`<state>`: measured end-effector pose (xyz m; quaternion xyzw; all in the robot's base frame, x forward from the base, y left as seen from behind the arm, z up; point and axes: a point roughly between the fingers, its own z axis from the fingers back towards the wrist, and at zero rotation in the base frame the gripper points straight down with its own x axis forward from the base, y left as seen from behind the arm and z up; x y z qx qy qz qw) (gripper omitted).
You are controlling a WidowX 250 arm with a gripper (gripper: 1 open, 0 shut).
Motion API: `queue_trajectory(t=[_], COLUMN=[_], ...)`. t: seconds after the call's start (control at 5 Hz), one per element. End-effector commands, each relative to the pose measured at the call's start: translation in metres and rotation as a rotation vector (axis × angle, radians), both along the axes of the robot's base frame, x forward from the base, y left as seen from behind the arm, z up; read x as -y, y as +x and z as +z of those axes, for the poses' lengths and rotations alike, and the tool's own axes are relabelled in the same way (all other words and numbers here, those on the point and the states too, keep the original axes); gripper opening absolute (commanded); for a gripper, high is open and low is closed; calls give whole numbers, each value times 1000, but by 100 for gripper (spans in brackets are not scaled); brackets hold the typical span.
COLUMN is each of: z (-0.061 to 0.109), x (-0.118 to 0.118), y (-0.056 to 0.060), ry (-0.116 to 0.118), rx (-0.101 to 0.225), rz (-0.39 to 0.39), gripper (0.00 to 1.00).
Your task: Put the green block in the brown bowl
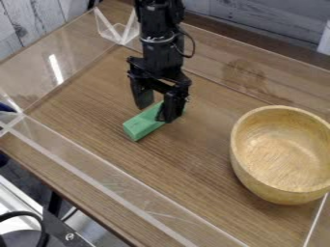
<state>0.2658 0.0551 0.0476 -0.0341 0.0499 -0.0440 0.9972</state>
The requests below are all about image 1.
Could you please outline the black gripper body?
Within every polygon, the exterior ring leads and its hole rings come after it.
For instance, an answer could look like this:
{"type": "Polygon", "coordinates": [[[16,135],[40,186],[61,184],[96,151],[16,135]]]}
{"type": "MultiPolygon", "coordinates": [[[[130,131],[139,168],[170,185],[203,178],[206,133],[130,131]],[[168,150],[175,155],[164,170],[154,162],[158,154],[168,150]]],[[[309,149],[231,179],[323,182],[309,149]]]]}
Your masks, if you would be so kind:
{"type": "Polygon", "coordinates": [[[191,54],[184,53],[184,36],[140,37],[142,56],[128,57],[128,78],[147,78],[151,88],[163,95],[174,88],[187,88],[192,84],[183,72],[184,59],[191,54]]]}

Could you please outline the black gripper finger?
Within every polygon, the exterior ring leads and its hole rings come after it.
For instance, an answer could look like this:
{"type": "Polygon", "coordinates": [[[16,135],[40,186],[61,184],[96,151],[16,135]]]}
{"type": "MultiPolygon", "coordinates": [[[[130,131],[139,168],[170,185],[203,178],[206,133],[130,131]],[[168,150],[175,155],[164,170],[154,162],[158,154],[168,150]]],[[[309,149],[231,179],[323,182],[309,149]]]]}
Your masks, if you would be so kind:
{"type": "Polygon", "coordinates": [[[156,115],[158,122],[170,124],[183,115],[188,96],[188,89],[179,87],[174,87],[164,94],[164,101],[156,115]]]}
{"type": "Polygon", "coordinates": [[[155,102],[151,81],[147,78],[132,77],[130,86],[136,107],[139,109],[147,108],[155,102]]]}

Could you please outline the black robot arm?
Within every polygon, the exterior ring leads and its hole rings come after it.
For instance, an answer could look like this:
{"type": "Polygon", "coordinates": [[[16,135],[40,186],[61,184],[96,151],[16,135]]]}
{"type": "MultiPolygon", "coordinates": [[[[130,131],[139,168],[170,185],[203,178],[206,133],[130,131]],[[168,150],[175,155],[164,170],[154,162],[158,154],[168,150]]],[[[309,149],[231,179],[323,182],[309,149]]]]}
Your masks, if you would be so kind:
{"type": "Polygon", "coordinates": [[[154,92],[164,95],[155,120],[170,124],[182,115],[192,80],[183,73],[186,58],[182,29],[184,5],[182,0],[134,0],[140,26],[142,57],[128,57],[128,78],[135,105],[144,109],[154,102],[154,92]]]}

